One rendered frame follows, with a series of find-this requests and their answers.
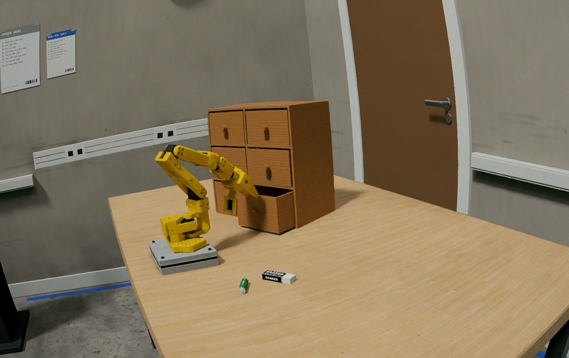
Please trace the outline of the green aa battery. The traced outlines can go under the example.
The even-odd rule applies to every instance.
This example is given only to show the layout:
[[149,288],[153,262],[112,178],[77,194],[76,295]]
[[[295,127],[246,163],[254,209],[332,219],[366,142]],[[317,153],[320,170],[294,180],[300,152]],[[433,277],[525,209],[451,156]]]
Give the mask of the green aa battery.
[[247,289],[247,286],[248,286],[248,282],[249,282],[249,281],[248,281],[248,279],[246,279],[246,278],[243,278],[243,279],[241,280],[240,286],[239,286],[239,290],[238,290],[238,292],[239,292],[240,294],[244,294],[244,293],[246,292],[246,289]]

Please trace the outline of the brown wooden chest of drawers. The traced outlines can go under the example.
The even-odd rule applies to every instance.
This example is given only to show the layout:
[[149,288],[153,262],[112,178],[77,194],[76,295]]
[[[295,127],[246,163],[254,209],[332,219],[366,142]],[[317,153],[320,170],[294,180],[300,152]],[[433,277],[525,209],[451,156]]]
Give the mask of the brown wooden chest of drawers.
[[[335,211],[333,180],[333,150],[329,101],[281,101],[244,103],[215,108],[208,111],[208,138],[210,152],[214,146],[245,146],[248,176],[250,176],[248,150],[252,147],[291,149],[293,187],[258,184],[293,190],[295,205],[295,229],[301,228]],[[274,105],[295,104],[295,105]],[[246,106],[244,106],[246,105]],[[266,106],[270,105],[270,106]],[[244,107],[241,107],[244,106]],[[249,110],[287,108],[290,146],[248,144],[246,114]],[[211,144],[210,113],[224,110],[243,110],[245,144]],[[251,146],[251,147],[250,147]]]

